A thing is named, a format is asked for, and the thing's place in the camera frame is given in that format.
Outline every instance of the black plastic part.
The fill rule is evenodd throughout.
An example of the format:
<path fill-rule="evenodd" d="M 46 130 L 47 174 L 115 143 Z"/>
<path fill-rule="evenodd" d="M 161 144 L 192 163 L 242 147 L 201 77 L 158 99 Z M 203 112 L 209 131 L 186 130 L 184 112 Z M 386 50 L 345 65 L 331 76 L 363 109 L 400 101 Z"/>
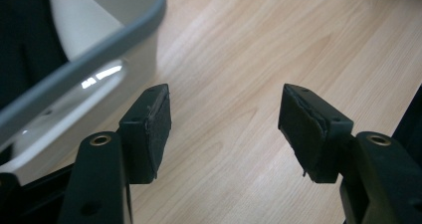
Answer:
<path fill-rule="evenodd" d="M 341 203 L 347 224 L 362 223 L 369 199 L 362 182 L 348 183 L 345 179 L 340 185 Z"/>
<path fill-rule="evenodd" d="M 70 165 L 22 187 L 14 174 L 1 173 L 0 223 L 56 223 L 71 172 Z"/>
<path fill-rule="evenodd" d="M 21 193 L 21 185 L 13 173 L 0 173 L 0 223 L 18 220 Z"/>
<path fill-rule="evenodd" d="M 130 184 L 151 183 L 157 176 L 171 129 L 168 85 L 149 88 L 119 122 Z"/>
<path fill-rule="evenodd" d="M 361 132 L 352 155 L 369 201 L 362 222 L 348 224 L 422 223 L 422 170 L 399 142 Z"/>
<path fill-rule="evenodd" d="M 422 87 L 419 87 L 392 137 L 403 145 L 422 168 Z"/>
<path fill-rule="evenodd" d="M 120 137 L 99 132 L 81 143 L 59 223 L 131 223 Z"/>
<path fill-rule="evenodd" d="M 336 182 L 338 149 L 350 139 L 352 127 L 352 120 L 312 91 L 285 84 L 279 130 L 314 182 Z"/>

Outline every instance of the light wood floor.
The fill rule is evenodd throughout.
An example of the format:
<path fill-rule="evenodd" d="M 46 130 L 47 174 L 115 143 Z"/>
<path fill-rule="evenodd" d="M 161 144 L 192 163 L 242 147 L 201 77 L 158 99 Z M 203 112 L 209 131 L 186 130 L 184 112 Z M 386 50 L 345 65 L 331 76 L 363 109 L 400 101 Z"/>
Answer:
<path fill-rule="evenodd" d="M 283 84 L 391 135 L 422 82 L 422 0 L 168 0 L 157 59 L 173 129 L 135 223 L 338 224 L 338 183 L 303 178 L 277 129 Z"/>

